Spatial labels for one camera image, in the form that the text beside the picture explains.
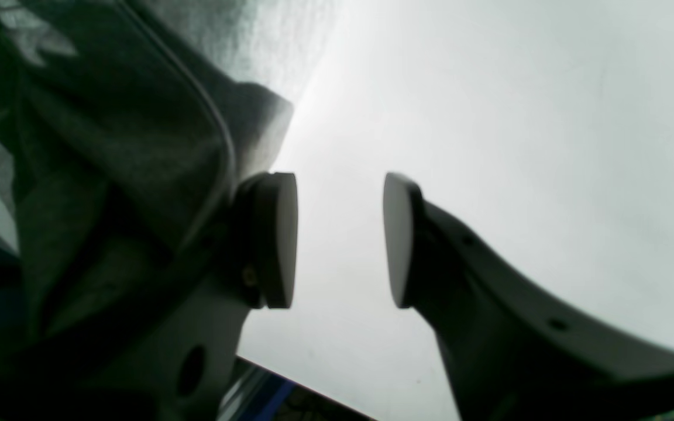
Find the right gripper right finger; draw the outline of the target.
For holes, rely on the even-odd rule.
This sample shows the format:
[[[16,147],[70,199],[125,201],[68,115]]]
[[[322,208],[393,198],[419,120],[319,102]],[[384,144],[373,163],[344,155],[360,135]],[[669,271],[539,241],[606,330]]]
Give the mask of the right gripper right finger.
[[[674,351],[535,285],[396,172],[383,182],[393,301],[434,332],[463,420],[674,420]]]

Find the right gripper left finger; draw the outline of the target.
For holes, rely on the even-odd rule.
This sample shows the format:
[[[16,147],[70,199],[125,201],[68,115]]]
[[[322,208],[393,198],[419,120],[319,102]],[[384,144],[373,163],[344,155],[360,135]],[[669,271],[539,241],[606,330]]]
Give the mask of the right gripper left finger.
[[[170,267],[102,314],[115,355],[85,382],[80,419],[216,419],[249,312],[292,304],[297,236],[296,176],[245,181]]]

